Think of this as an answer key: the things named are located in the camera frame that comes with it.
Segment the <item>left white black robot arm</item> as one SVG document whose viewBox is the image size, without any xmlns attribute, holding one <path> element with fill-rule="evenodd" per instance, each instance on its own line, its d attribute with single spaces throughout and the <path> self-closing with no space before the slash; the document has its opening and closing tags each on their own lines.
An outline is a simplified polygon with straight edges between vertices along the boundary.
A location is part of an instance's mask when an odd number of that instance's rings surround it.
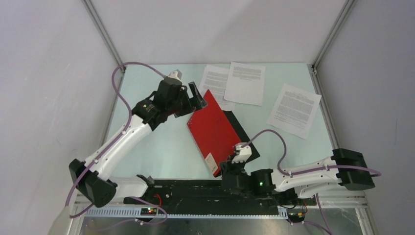
<svg viewBox="0 0 415 235">
<path fill-rule="evenodd" d="M 166 77 L 157 90 L 129 107 L 127 122 L 84 161 L 73 160 L 69 171 L 76 189 L 92 205 L 101 208 L 113 199 L 136 197 L 143 204 L 154 200 L 155 191 L 143 176 L 110 179 L 120 161 L 146 136 L 173 115 L 178 118 L 207 106 L 194 82 L 187 86 L 177 78 Z"/>
</svg>

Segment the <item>red black clip folder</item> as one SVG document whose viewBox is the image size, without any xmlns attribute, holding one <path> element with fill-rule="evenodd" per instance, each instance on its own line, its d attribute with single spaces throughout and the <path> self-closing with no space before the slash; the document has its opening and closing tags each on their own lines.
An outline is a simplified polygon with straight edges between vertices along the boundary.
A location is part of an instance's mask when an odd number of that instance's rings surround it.
<svg viewBox="0 0 415 235">
<path fill-rule="evenodd" d="M 203 95 L 207 106 L 193 113 L 187 127 L 201 153 L 209 173 L 213 177 L 226 174 L 246 175 L 246 163 L 260 157 L 251 143 L 251 155 L 241 163 L 227 162 L 229 156 L 235 156 L 235 145 L 245 144 L 250 138 L 232 111 L 223 111 L 211 91 Z"/>
</svg>

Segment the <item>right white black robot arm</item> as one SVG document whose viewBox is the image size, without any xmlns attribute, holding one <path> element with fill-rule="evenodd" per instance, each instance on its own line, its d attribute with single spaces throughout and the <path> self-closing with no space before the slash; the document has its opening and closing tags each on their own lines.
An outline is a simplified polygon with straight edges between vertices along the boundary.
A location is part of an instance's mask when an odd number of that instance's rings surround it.
<svg viewBox="0 0 415 235">
<path fill-rule="evenodd" d="M 317 162 L 286 169 L 260 169 L 247 173 L 244 163 L 230 156 L 220 163 L 221 188 L 242 198 L 270 200 L 285 197 L 292 205 L 320 191 L 346 188 L 363 191 L 375 187 L 373 178 L 381 176 L 368 168 L 360 152 L 338 148 L 332 156 Z"/>
</svg>

